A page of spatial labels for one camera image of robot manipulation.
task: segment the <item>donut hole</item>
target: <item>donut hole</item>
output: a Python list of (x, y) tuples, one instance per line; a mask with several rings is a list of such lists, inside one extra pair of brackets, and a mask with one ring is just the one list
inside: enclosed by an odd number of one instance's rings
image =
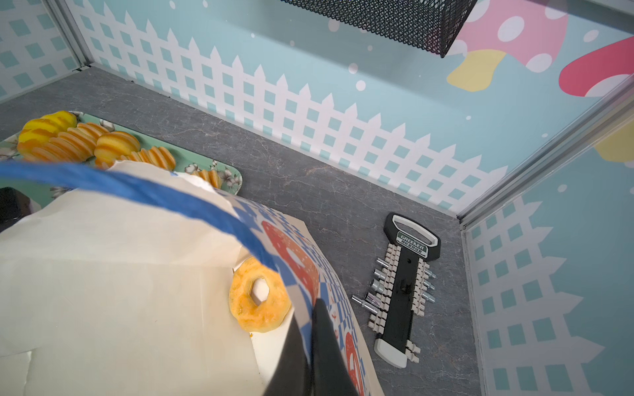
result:
[(256, 305), (260, 305), (269, 297), (269, 285), (264, 278), (257, 278), (251, 286), (251, 299)]

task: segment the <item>tray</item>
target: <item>tray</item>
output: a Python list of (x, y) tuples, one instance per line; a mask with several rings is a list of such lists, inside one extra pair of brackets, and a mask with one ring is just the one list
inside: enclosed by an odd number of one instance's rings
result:
[[(167, 148), (176, 160), (175, 172), (192, 173), (194, 170), (211, 170), (215, 169), (218, 172), (222, 180), (221, 190), (237, 195), (242, 187), (242, 175), (236, 168), (227, 165), (223, 162), (208, 158), (206, 156), (196, 154), (192, 151), (186, 150), (179, 146), (174, 146), (155, 137), (148, 136), (138, 131), (134, 131), (130, 128), (126, 128), (122, 125), (115, 124), (111, 121), (104, 120), (94, 115), (90, 115), (83, 112), (71, 112), (75, 114), (79, 122), (94, 122), (100, 124), (109, 131), (123, 131), (127, 132), (139, 140), (141, 148), (149, 149), (152, 146), (163, 146)], [(16, 147), (18, 144), (18, 135), (16, 133), (13, 136), (8, 137), (4, 141), (0, 141), (0, 161), (3, 160), (20, 160), (22, 156), (18, 153)], [(94, 157), (90, 158), (87, 162), (88, 165), (94, 165)], [(51, 203), (59, 194), (65, 189), (58, 186), (50, 186), (46, 184), (38, 184), (28, 181), (3, 179), (0, 178), (0, 188), (13, 187), (29, 198), (45, 207)]]

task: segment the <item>black object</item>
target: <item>black object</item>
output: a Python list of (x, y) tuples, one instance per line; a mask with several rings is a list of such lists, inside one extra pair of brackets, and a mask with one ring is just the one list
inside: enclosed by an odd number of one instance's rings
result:
[(0, 233), (31, 214), (31, 200), (15, 188), (0, 188)]
[[(416, 226), (424, 230), (424, 233), (428, 233), (429, 239), (422, 241), (412, 235), (415, 233), (403, 231), (411, 227), (404, 227), (400, 222), (397, 228), (394, 223), (395, 216), (397, 219), (401, 218), (416, 224)], [(436, 234), (424, 228), (418, 222), (394, 212), (387, 215), (383, 230), (390, 243), (401, 246), (401, 253), (396, 267), (394, 287), (387, 319), (385, 320), (385, 330), (379, 337), (402, 353), (405, 353), (414, 318), (411, 306), (414, 302), (414, 286), (419, 267), (418, 261), (421, 257), (425, 261), (432, 261), (440, 257), (441, 241)]]
[(313, 307), (312, 342), (313, 364), (309, 367), (302, 336), (293, 318), (264, 396), (358, 396), (341, 356), (326, 303), (320, 298)]
[(444, 58), (477, 0), (282, 0)]

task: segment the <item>paper bag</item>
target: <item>paper bag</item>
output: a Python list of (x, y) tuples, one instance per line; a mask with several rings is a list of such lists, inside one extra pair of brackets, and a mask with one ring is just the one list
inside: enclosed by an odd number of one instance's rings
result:
[(143, 163), (4, 162), (0, 176), (79, 188), (0, 234), (0, 394), (261, 395), (291, 317), (251, 337), (231, 315), (232, 268), (252, 254), (280, 273), (307, 360), (321, 298), (358, 393), (382, 395), (301, 221)]

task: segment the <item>pink mushroom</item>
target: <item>pink mushroom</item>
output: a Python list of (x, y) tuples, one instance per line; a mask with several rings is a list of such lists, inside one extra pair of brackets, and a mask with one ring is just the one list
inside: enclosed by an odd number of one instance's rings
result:
[(562, 91), (575, 96), (603, 96), (634, 73), (634, 37), (580, 57), (559, 75)]
[(506, 54), (535, 73), (548, 69), (566, 36), (565, 0), (483, 0), (474, 6), (448, 54), (465, 61), (447, 77), (466, 91), (486, 89)]

